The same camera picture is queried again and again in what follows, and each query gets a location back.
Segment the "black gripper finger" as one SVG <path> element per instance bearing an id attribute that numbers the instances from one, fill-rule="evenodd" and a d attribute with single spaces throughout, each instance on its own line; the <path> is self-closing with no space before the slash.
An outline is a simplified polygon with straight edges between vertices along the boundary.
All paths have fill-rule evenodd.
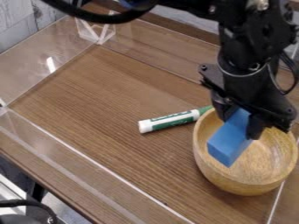
<path id="1" fill-rule="evenodd" d="M 247 120 L 247 139 L 257 140 L 268 126 L 269 121 L 264 116 L 259 114 L 249 115 Z"/>
<path id="2" fill-rule="evenodd" d="M 216 115 L 219 116 L 219 119 L 225 122 L 239 109 L 239 106 L 229 95 L 220 93 L 216 90 L 209 91 L 209 96 Z"/>

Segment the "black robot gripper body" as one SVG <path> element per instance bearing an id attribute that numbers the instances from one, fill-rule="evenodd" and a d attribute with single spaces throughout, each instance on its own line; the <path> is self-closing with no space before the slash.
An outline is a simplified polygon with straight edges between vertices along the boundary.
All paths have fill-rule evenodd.
<path id="1" fill-rule="evenodd" d="M 295 68 L 295 63 L 285 57 Z M 241 69 L 220 55 L 216 64 L 200 64 L 200 84 L 211 91 L 216 90 L 233 98 L 239 109 L 251 115 L 259 114 L 269 121 L 268 128 L 277 128 L 287 133 L 296 118 L 296 109 L 287 100 L 297 80 L 288 89 L 281 89 L 276 83 L 280 57 L 273 57 L 256 68 Z"/>

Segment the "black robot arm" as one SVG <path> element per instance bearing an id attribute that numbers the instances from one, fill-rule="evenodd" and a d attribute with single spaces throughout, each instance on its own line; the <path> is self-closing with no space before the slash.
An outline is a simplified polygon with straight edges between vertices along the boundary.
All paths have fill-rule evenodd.
<path id="1" fill-rule="evenodd" d="M 159 4 L 219 24 L 217 63 L 199 67 L 219 118 L 228 120 L 236 109 L 244 109 L 248 139 L 259 139 L 271 127 L 287 132 L 296 117 L 285 98 L 293 89 L 280 87 L 276 73 L 285 63 L 297 85 L 299 66 L 285 53 L 299 33 L 289 0 L 159 0 Z"/>

